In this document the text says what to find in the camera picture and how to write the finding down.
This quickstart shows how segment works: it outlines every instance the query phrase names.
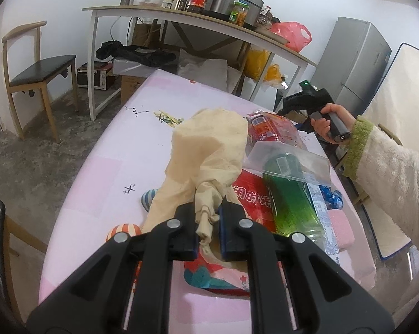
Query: white tablecloth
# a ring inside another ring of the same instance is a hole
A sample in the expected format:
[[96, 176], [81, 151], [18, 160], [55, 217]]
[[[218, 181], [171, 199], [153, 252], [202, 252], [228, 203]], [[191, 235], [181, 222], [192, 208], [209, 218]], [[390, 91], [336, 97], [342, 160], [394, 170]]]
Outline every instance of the white tablecloth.
[[[169, 162], [172, 127], [154, 111], [190, 118], [202, 108], [225, 108], [241, 115], [259, 106], [234, 95], [162, 70], [152, 74], [105, 130], [68, 192], [48, 244], [39, 293], [44, 300], [125, 223], [142, 225], [146, 211], [141, 195], [160, 187]], [[324, 155], [314, 134], [302, 134], [308, 150]], [[344, 211], [355, 244], [340, 254], [341, 266], [364, 288], [375, 285], [375, 264], [355, 209], [336, 173], [332, 182], [344, 196]], [[183, 263], [172, 274], [170, 333], [249, 333], [249, 301], [217, 297], [188, 285]]]

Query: green lid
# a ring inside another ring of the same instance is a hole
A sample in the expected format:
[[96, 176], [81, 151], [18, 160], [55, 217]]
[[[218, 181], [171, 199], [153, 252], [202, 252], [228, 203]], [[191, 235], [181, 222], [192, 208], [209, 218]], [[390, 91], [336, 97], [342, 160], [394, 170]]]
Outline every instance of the green lid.
[[234, 4], [239, 5], [239, 6], [243, 6], [243, 7], [246, 7], [247, 9], [249, 9], [249, 6], [245, 1], [236, 1]]

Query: metal rivet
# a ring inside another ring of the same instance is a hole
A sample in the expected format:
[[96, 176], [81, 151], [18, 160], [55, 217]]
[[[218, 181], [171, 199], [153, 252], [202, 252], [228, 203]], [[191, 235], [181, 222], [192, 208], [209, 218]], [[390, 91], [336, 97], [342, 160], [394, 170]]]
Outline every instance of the metal rivet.
[[291, 240], [297, 242], [298, 244], [302, 244], [302, 242], [305, 241], [305, 235], [300, 232], [294, 233], [291, 235]]
[[167, 225], [170, 229], [176, 229], [177, 227], [179, 227], [181, 225], [181, 222], [180, 222], [180, 220], [177, 220], [176, 218], [173, 218], [172, 220], [168, 221]]
[[125, 232], [119, 232], [114, 236], [114, 240], [118, 243], [124, 242], [129, 238], [129, 235]]
[[242, 218], [242, 220], [239, 221], [240, 227], [243, 227], [244, 229], [249, 229], [253, 226], [253, 222], [249, 220], [248, 218]]

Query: yellow plastic bag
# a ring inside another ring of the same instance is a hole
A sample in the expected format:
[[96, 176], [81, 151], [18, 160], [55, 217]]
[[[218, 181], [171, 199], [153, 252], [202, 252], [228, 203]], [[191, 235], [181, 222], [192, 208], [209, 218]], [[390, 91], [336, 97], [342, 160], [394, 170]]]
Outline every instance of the yellow plastic bag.
[[[246, 56], [246, 64], [243, 71], [245, 76], [258, 81], [269, 55], [270, 52], [267, 50], [258, 50], [251, 47], [248, 55]], [[279, 71], [278, 64], [273, 64], [268, 68], [264, 82], [269, 85], [272, 85], [273, 83], [280, 84], [282, 82], [282, 74]]]

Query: hand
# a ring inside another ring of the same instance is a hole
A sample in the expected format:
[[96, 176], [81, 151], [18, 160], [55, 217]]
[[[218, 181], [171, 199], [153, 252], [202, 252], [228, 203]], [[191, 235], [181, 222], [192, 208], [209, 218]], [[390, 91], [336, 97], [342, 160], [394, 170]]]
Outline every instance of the hand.
[[[328, 114], [331, 112], [335, 112], [338, 115], [338, 118], [342, 120], [347, 129], [351, 132], [353, 125], [355, 125], [356, 122], [355, 117], [353, 117], [346, 108], [338, 104], [328, 103], [326, 106], [324, 106], [324, 108], [321, 109], [322, 114]], [[310, 122], [315, 129], [315, 132], [318, 133], [322, 138], [330, 143], [339, 144], [327, 135], [327, 133], [330, 132], [330, 121], [322, 118], [318, 120], [311, 119]]]

